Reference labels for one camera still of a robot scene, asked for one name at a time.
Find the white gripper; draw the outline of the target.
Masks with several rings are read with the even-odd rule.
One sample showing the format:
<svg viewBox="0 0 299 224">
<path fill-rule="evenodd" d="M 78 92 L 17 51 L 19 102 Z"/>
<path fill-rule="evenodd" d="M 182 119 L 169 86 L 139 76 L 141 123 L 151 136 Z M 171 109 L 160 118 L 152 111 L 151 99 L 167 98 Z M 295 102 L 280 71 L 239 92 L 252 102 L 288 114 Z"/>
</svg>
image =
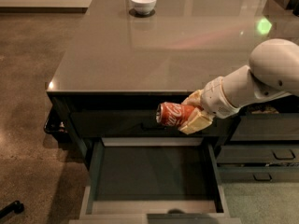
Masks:
<svg viewBox="0 0 299 224">
<path fill-rule="evenodd" d="M 239 108 L 234 107 L 226 98 L 222 80 L 223 77 L 217 77 L 208 82 L 202 90 L 191 93 L 182 102 L 183 105 L 204 108 L 204 110 L 199 108 L 193 110 L 188 119 L 178 128 L 182 133 L 192 134 L 202 131 L 212 124 L 214 116 L 226 119 L 239 111 Z"/>
</svg>

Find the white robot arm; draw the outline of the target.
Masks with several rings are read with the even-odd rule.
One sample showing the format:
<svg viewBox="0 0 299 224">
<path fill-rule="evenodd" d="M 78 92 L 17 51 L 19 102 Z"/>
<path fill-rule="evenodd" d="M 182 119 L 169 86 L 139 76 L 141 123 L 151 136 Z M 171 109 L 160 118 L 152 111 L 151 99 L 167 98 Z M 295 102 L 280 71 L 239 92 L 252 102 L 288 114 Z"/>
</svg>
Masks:
<svg viewBox="0 0 299 224">
<path fill-rule="evenodd" d="M 225 77 L 217 77 L 184 100 L 194 107 L 179 127 L 196 133 L 226 119 L 246 106 L 289 95 L 299 95 L 299 46 L 284 39 L 271 39 L 257 46 L 249 63 Z"/>
</svg>

